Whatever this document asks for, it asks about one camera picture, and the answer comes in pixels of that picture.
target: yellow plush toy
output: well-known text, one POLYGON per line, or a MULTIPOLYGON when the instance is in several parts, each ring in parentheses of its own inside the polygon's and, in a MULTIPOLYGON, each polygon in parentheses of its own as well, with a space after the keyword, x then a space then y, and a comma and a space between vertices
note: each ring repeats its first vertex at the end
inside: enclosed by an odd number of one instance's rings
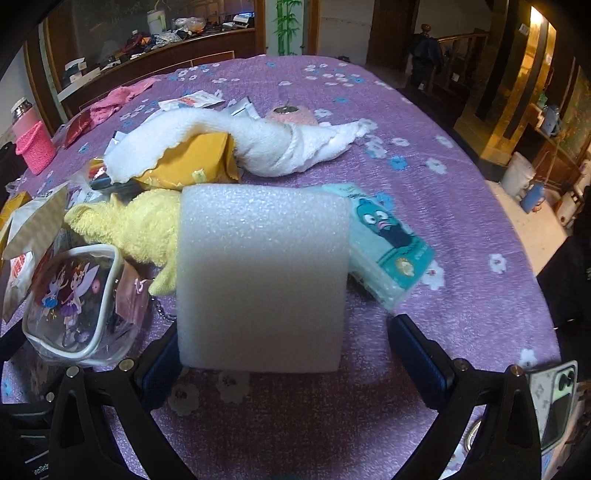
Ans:
POLYGON ((110 202, 72 207, 65 221, 88 243, 111 244, 125 257, 163 267, 149 291, 168 295, 176 289, 180 198, 175 190, 149 190, 125 206, 111 195, 110 202))

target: blue gripper pad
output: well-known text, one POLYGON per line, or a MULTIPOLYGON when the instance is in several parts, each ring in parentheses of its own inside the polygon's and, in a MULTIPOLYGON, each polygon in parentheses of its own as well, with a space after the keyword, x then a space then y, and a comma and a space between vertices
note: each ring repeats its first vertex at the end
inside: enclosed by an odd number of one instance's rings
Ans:
POLYGON ((408 315, 387 319, 388 342, 413 380, 428 408, 442 411, 449 401, 454 373, 449 357, 428 340, 408 315))
POLYGON ((142 379, 140 400, 146 411, 164 405, 182 369, 178 356, 178 334, 175 332, 142 379))

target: white foam block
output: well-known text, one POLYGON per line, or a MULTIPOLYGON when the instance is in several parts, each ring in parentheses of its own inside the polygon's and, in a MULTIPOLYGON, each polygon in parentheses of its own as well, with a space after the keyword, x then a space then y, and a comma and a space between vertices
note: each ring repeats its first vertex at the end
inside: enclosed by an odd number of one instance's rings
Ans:
POLYGON ((185 188, 181 362, 254 372, 337 370, 348 264, 344 198, 247 185, 185 188))

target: green plant decoration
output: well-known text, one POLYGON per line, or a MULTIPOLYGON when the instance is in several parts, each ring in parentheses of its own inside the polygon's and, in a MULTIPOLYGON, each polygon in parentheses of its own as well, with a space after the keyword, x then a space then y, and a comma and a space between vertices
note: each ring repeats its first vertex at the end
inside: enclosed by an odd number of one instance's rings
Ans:
POLYGON ((295 55, 291 51, 291 40, 300 29, 300 22, 291 9, 301 5, 301 0, 277 0, 277 51, 280 56, 295 55))

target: purple bedspread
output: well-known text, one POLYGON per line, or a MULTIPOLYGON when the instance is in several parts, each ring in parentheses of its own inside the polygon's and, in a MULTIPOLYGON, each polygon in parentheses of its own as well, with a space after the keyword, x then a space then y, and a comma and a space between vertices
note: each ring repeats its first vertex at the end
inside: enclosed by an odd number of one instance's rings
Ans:
MULTIPOLYGON (((262 116, 289 102, 309 108, 319 122, 367 119, 374 130, 338 159, 303 174, 280 179, 247 174, 245 181, 290 187, 356 183, 436 252, 399 313, 408 313, 452 358, 467 358, 477 368, 504 371, 513 363, 559 361, 544 297, 480 172, 416 106, 358 66, 324 57, 261 56, 178 70, 60 150, 39 176, 28 171, 21 189, 35 195, 58 185, 85 161, 101 156, 114 131, 136 128, 158 108, 158 100, 200 89, 219 90, 228 101, 249 96, 262 116)), ((164 299, 163 305, 174 311, 174 299, 164 299)), ((152 415, 200 479, 391 478, 436 414, 425 408, 392 357, 386 316, 350 282, 337 373, 249 376, 191 370, 152 415)), ((155 314, 142 347, 168 326, 155 314)), ((38 393, 47 369, 37 364, 34 353, 21 352, 6 365, 4 401, 38 393)), ((110 421, 131 469, 144 474, 121 425, 110 421)), ((456 454, 451 471, 461 465, 462 449, 456 454)))

